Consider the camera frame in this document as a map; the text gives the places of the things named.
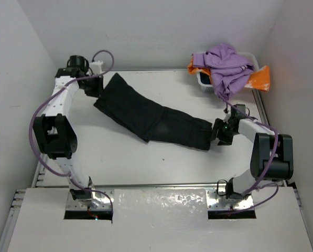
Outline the black denim trousers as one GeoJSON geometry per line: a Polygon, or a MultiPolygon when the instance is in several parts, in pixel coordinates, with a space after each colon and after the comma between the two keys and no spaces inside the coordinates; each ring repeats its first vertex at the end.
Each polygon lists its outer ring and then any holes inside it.
{"type": "Polygon", "coordinates": [[[94,106],[140,139],[210,150],[212,123],[145,98],[115,74],[94,106]]]}

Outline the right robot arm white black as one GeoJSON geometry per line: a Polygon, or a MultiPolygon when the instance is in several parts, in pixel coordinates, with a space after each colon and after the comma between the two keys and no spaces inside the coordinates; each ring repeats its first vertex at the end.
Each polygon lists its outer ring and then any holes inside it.
{"type": "Polygon", "coordinates": [[[222,197],[228,200],[243,200],[254,190],[288,180],[293,176],[293,138],[290,135],[278,134],[256,120],[215,120],[212,140],[218,140],[218,145],[231,145],[236,135],[246,137],[253,144],[250,167],[241,175],[226,181],[222,197]]]}

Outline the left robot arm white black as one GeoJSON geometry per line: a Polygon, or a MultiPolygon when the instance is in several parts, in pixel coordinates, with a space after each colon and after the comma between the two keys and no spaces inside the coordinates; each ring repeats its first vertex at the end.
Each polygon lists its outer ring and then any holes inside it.
{"type": "Polygon", "coordinates": [[[101,63],[89,63],[77,55],[69,57],[67,65],[56,73],[52,98],[42,114],[35,116],[33,131],[40,152],[53,160],[68,180],[72,199],[82,207],[96,209],[102,203],[102,196],[95,192],[91,178],[83,172],[74,155],[78,139],[68,120],[79,89],[94,98],[103,93],[103,77],[93,78],[93,69],[100,72],[101,63]]]}

